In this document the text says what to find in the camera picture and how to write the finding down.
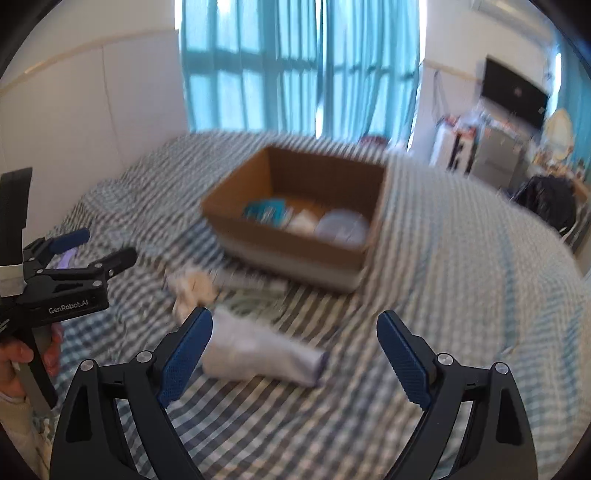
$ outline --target open cardboard box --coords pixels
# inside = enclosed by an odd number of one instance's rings
[[[355,290],[381,227],[387,168],[345,158],[267,147],[233,171],[203,199],[203,214],[226,252],[258,267],[325,288]],[[370,224],[365,244],[347,248],[242,217],[249,202],[283,198],[298,214],[319,219],[332,209],[361,213]]]

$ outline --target blue striped blanket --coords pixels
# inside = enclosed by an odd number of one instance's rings
[[[200,368],[168,408],[206,478],[381,480],[409,439],[420,409],[410,404],[376,339],[393,309],[437,351],[462,364],[511,366],[531,423],[540,478],[559,469],[591,421],[591,290],[569,250],[529,212],[485,186],[385,153],[279,134],[206,132],[174,140],[120,179],[85,194],[56,232],[87,226],[85,266],[123,245],[137,265],[113,279],[111,308],[66,323],[63,401],[80,361],[130,360],[175,327],[167,272],[191,263],[245,269],[224,255],[201,217],[201,196],[265,145],[388,164],[392,187],[368,275],[339,295],[291,283],[269,325],[330,351],[322,386],[256,378],[216,381]],[[129,406],[120,404],[138,470],[154,473]],[[465,427],[463,409],[444,474]]]

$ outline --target black monitor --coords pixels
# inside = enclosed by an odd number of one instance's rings
[[[541,130],[548,95],[518,73],[487,57],[481,96]]]

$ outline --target blue package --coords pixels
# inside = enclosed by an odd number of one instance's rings
[[[281,226],[285,216],[285,200],[269,199],[250,202],[244,209],[242,216],[277,228]]]

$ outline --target black gripper frame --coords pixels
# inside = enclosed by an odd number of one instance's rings
[[[462,402],[473,402],[462,444],[448,480],[537,480],[534,441],[510,369],[464,367],[447,353],[436,355],[395,312],[378,318],[378,339],[411,401],[424,413],[385,480],[428,480],[452,434]],[[398,356],[400,341],[421,375],[408,377]]]
[[[37,348],[35,329],[107,309],[108,280],[133,266],[137,253],[127,247],[87,268],[46,269],[55,255],[86,243],[90,233],[83,228],[56,238],[39,238],[23,249],[31,176],[32,169],[25,168],[0,177],[0,268],[22,265],[22,293],[0,298],[0,342],[15,337],[33,350],[28,366],[53,408],[57,394]]]
[[[139,480],[116,399],[129,401],[139,437],[160,480],[203,480],[165,408],[178,400],[212,334],[209,311],[196,308],[154,352],[120,365],[83,361],[61,411],[51,480]]]

